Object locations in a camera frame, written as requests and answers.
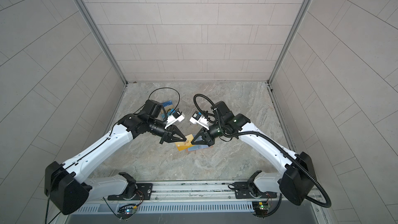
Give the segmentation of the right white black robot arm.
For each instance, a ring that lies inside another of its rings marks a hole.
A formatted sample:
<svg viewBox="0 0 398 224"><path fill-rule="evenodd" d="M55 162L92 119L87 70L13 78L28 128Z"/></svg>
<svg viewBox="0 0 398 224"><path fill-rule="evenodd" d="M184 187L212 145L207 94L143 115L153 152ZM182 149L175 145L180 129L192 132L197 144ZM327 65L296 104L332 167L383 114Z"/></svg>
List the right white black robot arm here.
<svg viewBox="0 0 398 224"><path fill-rule="evenodd" d="M277 170L275 173L255 172L243 186L244 190L254 198L263 197L270 192L282 194L291 203L301 205L314 187L313 181L308 178L309 175L315 175L310 156L304 152L297 154L278 144L243 114L234 115L223 101L218 102L212 110L216 117L215 123L210 123L198 111L190 118L192 124L202 127L192 143L212 146L216 138L227 134L243 141Z"/></svg>

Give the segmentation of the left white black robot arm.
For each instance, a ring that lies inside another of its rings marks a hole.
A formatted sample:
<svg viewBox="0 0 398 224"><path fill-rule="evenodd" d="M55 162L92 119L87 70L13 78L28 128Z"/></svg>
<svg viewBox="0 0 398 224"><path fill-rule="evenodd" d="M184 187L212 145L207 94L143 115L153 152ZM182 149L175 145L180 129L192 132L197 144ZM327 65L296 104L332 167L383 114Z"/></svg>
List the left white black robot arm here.
<svg viewBox="0 0 398 224"><path fill-rule="evenodd" d="M45 195L63 215L77 211L87 201L107 196L130 200L139 194L136 180L125 172L116 176L89 179L89 175L119 148L139 135L149 132L160 137L160 143L186 141L175 122L183 121L184 114L174 110L166 119L158 116L164 107L147 100L137 114L122 117L103 137L84 151L63 163L53 162L45 169Z"/></svg>

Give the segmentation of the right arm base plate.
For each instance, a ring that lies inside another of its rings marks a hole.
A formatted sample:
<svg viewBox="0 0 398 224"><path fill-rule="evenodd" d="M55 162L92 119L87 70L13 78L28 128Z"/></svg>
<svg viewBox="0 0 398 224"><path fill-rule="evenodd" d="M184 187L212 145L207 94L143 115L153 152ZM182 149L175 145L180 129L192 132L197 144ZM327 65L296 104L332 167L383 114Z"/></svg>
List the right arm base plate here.
<svg viewBox="0 0 398 224"><path fill-rule="evenodd" d="M275 192L260 192L256 190L254 184L246 181L237 181L228 185L228 188L235 193L236 199L276 199Z"/></svg>

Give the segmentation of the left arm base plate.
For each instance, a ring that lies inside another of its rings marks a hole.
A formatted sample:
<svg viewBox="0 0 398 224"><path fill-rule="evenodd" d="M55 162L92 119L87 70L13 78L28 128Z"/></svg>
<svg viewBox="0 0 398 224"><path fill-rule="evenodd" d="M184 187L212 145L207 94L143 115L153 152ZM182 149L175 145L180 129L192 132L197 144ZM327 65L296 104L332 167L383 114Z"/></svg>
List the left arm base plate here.
<svg viewBox="0 0 398 224"><path fill-rule="evenodd" d="M142 201L150 200L152 194L152 183L136 183L134 186L128 186L121 195L111 195L107 197L108 201Z"/></svg>

